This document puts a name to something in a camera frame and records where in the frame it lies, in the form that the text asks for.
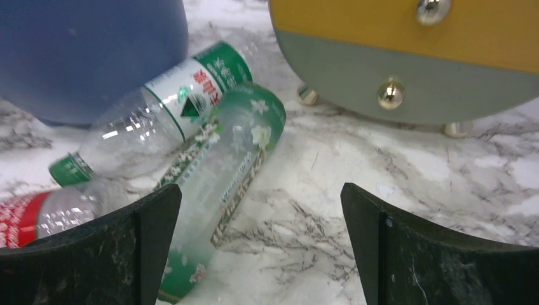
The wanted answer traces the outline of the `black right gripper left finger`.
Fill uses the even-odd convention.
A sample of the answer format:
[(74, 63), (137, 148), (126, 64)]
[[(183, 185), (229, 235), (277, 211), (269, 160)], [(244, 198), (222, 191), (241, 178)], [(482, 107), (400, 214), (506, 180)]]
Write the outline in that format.
[(170, 184), (98, 219), (1, 249), (2, 304), (154, 304), (182, 193)]

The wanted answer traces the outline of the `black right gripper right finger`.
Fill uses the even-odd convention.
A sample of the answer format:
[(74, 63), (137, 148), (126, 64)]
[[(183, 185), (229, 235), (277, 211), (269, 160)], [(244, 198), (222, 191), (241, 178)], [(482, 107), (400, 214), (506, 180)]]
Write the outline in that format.
[(478, 238), (345, 183), (341, 206), (368, 304), (537, 304), (538, 249)]

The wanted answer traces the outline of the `green floral label bottle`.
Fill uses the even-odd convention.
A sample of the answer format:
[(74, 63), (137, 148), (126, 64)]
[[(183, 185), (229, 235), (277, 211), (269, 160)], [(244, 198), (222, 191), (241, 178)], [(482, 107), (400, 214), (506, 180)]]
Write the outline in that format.
[(159, 300), (178, 303), (201, 281), (285, 121), (285, 109), (274, 93), (255, 83), (238, 85), (224, 94), (163, 174), (158, 185), (178, 185), (182, 203)]

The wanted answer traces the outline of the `clear bottle red label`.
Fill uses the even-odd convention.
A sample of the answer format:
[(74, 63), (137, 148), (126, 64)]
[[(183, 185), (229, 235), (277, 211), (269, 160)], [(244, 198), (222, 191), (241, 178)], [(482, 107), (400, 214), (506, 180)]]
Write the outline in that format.
[(128, 204), (116, 182), (97, 179), (1, 200), (1, 247), (20, 248)]

